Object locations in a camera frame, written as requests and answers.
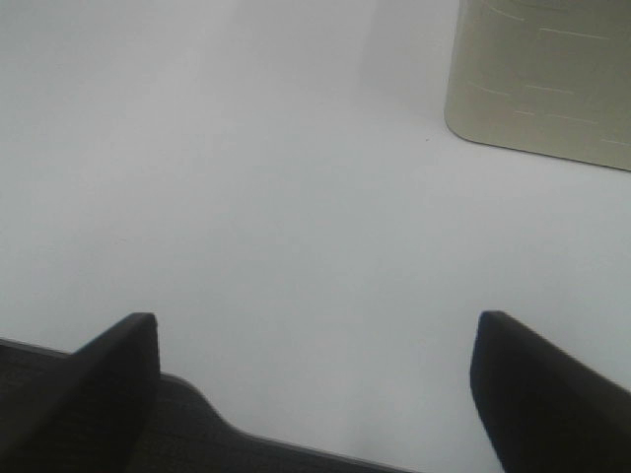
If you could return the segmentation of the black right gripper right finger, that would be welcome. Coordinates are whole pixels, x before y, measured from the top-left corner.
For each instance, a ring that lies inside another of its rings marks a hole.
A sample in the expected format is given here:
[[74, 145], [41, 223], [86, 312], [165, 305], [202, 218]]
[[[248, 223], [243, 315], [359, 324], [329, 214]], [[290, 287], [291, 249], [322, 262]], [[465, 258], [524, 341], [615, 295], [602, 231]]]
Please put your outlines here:
[[506, 313], [480, 315], [469, 382], [504, 471], [629, 471], [629, 391]]

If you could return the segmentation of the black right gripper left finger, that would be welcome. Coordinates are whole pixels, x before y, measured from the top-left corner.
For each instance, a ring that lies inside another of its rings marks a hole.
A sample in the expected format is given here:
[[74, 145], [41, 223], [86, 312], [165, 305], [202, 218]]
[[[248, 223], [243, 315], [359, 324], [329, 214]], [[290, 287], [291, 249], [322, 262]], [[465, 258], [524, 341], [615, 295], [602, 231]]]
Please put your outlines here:
[[159, 381], [152, 313], [132, 313], [69, 354], [2, 340], [2, 471], [125, 471]]

